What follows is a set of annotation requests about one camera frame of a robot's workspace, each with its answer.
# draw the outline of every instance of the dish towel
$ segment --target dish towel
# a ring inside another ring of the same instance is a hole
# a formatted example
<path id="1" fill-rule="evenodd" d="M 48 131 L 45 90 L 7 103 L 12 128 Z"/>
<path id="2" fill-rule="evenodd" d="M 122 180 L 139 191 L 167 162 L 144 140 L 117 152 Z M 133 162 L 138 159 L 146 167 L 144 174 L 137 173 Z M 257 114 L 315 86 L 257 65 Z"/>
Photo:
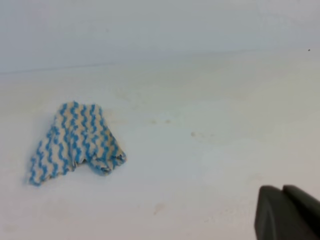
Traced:
<path id="1" fill-rule="evenodd" d="M 107 127 L 99 105 L 63 104 L 31 158 L 29 182 L 44 181 L 74 171 L 86 161 L 107 175 L 126 161 L 126 155 Z"/>

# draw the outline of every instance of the folded cloth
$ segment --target folded cloth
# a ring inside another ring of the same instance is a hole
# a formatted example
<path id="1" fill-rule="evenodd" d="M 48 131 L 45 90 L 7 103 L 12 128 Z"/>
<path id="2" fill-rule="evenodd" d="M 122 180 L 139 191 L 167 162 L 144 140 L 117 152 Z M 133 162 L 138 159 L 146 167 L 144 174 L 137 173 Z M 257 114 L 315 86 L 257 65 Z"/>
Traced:
<path id="1" fill-rule="evenodd" d="M 42 182 L 74 171 L 86 161 L 107 175 L 126 161 L 126 155 L 107 127 L 99 105 L 63 104 L 31 158 L 29 182 Z"/>

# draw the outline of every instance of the white backdrop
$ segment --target white backdrop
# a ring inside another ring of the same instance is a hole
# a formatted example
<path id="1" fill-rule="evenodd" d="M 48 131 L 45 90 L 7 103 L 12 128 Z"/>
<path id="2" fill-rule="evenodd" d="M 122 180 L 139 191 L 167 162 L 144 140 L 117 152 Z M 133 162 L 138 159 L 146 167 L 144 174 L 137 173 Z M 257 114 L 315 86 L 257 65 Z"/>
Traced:
<path id="1" fill-rule="evenodd" d="M 306 47 L 318 0 L 2 0 L 0 73 Z"/>

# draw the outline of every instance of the stain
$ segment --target stain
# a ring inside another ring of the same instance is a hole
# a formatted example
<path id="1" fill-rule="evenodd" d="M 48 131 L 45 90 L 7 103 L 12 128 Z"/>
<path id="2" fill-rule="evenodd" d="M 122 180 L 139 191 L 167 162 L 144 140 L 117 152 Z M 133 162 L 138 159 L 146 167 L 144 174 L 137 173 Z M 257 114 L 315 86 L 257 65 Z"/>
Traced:
<path id="1" fill-rule="evenodd" d="M 154 212 L 153 215 L 157 215 L 161 210 L 163 210 L 166 207 L 164 203 L 158 203 L 157 205 L 154 206 Z"/>
<path id="2" fill-rule="evenodd" d="M 8 233 L 8 234 L 14 233 L 17 230 L 18 230 L 18 226 L 17 225 L 7 224 L 7 225 L 3 226 L 3 231 L 5 233 Z"/>

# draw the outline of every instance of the zigzag pattern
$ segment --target zigzag pattern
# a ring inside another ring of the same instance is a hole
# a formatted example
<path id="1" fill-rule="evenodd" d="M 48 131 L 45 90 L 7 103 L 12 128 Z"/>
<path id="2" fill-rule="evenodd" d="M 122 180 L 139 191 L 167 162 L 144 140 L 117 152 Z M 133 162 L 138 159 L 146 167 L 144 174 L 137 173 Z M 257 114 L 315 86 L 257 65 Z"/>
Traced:
<path id="1" fill-rule="evenodd" d="M 29 182 L 39 186 L 74 171 L 84 161 L 107 175 L 126 160 L 107 127 L 101 107 L 69 102 L 57 111 L 50 130 L 32 156 Z"/>

